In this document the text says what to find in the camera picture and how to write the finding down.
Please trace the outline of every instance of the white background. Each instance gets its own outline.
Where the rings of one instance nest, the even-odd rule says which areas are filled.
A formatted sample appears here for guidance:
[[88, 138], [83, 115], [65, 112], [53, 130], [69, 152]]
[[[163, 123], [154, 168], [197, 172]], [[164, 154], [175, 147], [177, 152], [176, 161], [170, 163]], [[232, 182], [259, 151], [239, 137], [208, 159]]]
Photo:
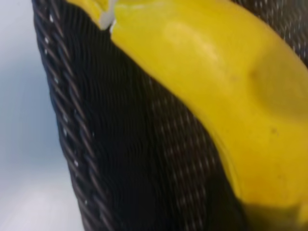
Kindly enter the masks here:
[[0, 0], [0, 231], [82, 231], [31, 0]]

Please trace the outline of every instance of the woven basket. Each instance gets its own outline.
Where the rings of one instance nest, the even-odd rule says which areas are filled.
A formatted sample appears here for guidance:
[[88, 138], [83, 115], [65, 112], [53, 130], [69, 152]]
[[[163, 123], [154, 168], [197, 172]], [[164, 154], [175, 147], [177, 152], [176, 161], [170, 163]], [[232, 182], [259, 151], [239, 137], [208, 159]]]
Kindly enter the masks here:
[[[78, 7], [32, 0], [62, 151], [86, 231], [245, 231], [207, 131]], [[238, 0], [308, 64], [308, 2]]]

